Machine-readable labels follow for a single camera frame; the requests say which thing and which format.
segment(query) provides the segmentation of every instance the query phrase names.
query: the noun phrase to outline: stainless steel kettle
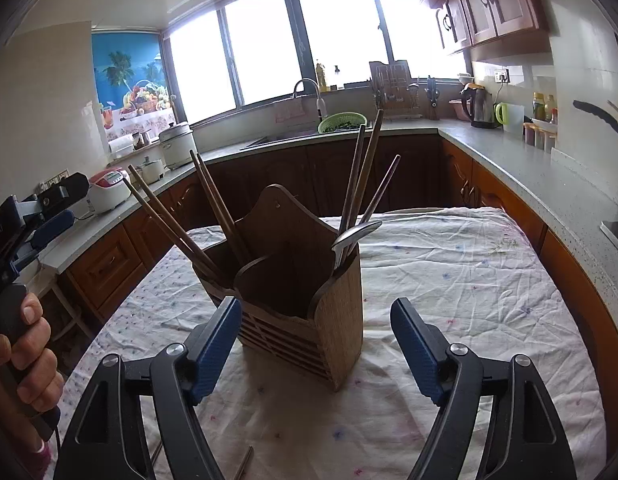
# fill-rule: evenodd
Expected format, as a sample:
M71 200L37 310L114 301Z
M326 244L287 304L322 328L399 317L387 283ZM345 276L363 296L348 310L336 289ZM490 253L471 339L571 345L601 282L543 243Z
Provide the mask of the stainless steel kettle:
M471 126L476 128L496 128L498 123L493 109L493 97L484 86L469 83L460 94L464 113L471 119Z

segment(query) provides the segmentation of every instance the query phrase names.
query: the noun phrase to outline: knife holder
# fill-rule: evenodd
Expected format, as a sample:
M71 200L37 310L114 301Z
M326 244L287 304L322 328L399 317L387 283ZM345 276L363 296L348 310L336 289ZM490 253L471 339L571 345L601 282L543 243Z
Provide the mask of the knife holder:
M332 275L336 230L277 185L235 225L255 259L239 267L227 241L205 249L232 277L223 288L196 271L208 295L240 299L243 345L338 390L362 347L358 246Z

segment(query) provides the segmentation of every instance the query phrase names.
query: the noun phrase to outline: red and white rice cooker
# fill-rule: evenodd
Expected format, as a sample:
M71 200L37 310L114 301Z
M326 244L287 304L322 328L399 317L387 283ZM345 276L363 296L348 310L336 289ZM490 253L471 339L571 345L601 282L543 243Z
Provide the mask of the red and white rice cooker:
M109 211L129 198L131 191L123 182L124 178L129 179L127 171L122 168L109 168L89 179L87 200L96 210L96 214Z

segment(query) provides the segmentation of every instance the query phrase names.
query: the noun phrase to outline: metal spoon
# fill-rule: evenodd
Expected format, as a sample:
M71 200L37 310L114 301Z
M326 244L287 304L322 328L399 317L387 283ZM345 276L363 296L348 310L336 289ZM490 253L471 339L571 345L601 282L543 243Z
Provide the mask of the metal spoon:
M358 240L364 238L369 233L372 233L382 224L383 223L381 220L358 224L356 226L353 226L351 229L347 229L345 232L343 232L342 235L336 238L336 241L334 241L333 245L331 246L331 250L336 253L336 259L333 264L333 271L335 272L336 269L340 267L340 264L342 263L342 254L347 247L356 244Z

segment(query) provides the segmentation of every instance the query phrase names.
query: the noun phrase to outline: window frame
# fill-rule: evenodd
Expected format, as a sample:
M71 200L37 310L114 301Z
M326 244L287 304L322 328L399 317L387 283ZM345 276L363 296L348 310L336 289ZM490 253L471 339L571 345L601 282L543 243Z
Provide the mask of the window frame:
M220 119L225 119L241 113L247 110L254 110L256 108L267 107L277 101L288 99L292 97L292 93L283 94L279 96L273 96L268 99L257 101L255 103L245 104L244 97L242 93L242 89L240 86L240 78L238 71L236 69L235 60L233 58L233 47L231 46L231 37L229 34L229 25L227 22L227 13L225 11L225 6L229 3L236 0L222 0L218 4L211 4L210 6L205 6L195 13L192 13L186 16L185 20L183 20L182 25L185 22L188 22L191 19L195 19L197 16L202 14L206 14L207 12L213 12L215 9L215 13L217 15L218 25L220 28L220 36L223 43L223 49L225 51L225 61L227 63L227 68L229 72L229 78L231 81L231 90L233 91L233 98L236 102L236 107L227 110L226 112L222 112L220 114L216 114L214 116L205 118L201 121L197 121L196 123L191 124L192 127L202 126L204 124L213 123ZM295 44L295 53L298 58L298 65L300 66L300 73L302 78L309 78L316 80L315 66L313 65L313 56L311 55L311 44L309 41L309 37L307 34L307 28L305 26L305 19L303 16L302 7L300 4L300 0L284 0L285 6L287 7L287 15L289 17L289 24L291 26L291 32L294 39ZM389 31L387 27L387 21L385 20L385 12L383 10L383 6L380 0L374 0L375 7L377 9L378 18L379 18L379 28L382 31L383 39L385 40L385 49L387 50L387 59L389 63L395 62L393 58L393 48L391 46L391 38L389 36ZM176 23L169 28L169 31L176 30L175 28L179 26L180 23ZM164 65L166 69L166 78L167 83L169 84L169 88L173 94L179 95L179 86L178 86L178 77L175 71L175 67L173 64L173 57L171 54L171 40L166 35L166 31L163 31L160 36L161 43L161 54L164 52ZM470 66L470 61L468 60L468 56L465 52L465 64L467 67ZM441 84L449 84L449 83L457 83L457 79L455 78L436 78L436 80ZM423 82L422 79L412 78L411 82L419 83ZM347 89L358 89L358 88L368 88L368 81L359 81L346 83L344 88ZM305 85L305 89L303 91L297 92L298 96L310 96L315 95L315 89L313 86ZM182 101L178 98L175 99L173 103L174 112L176 114L176 119L179 122L186 121L187 115L183 108Z

